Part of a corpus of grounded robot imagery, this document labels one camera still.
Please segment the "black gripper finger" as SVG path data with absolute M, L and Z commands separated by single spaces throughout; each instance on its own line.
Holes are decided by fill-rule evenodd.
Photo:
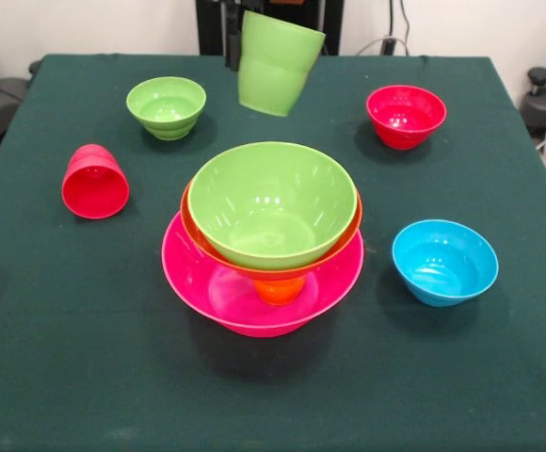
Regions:
M 233 72 L 239 69 L 241 58 L 240 7 L 238 2 L 224 3 L 225 65 Z

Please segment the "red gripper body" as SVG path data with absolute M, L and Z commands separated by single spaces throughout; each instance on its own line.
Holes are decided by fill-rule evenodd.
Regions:
M 240 6 L 266 6 L 268 4 L 301 6 L 304 4 L 305 0 L 228 0 L 216 2 L 233 3 Z

